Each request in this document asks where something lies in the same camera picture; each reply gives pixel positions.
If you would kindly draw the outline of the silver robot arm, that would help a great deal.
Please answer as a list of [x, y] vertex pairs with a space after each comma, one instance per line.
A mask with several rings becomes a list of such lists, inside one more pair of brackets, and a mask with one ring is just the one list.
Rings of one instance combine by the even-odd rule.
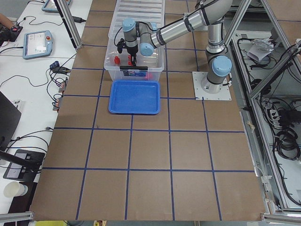
[[150, 57], [155, 49], [203, 25], [208, 27], [206, 52], [209, 55], [222, 53], [226, 49], [222, 34], [223, 19], [231, 5], [230, 0], [199, 0], [193, 12], [163, 27], [131, 17], [123, 19], [120, 28], [123, 37], [116, 47], [119, 53], [122, 53], [123, 49], [127, 50], [130, 64], [120, 66], [120, 70], [127, 76], [130, 76], [131, 72], [147, 71], [148, 66], [137, 66], [137, 53]]

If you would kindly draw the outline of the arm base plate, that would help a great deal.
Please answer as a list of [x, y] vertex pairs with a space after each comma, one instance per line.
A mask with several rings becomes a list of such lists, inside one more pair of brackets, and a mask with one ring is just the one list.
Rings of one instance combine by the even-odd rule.
[[230, 87], [222, 84], [212, 84], [207, 79], [207, 72], [192, 72], [196, 100], [231, 101]]

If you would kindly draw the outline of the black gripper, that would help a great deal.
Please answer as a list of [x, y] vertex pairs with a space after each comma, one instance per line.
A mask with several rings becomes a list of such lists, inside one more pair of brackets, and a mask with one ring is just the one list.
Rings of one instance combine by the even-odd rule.
[[132, 64], [136, 65], [136, 54], [138, 52], [138, 42], [137, 42], [137, 40], [126, 41], [125, 39], [120, 39], [120, 41], [117, 43], [117, 51], [121, 54], [122, 50], [124, 48], [131, 55]]

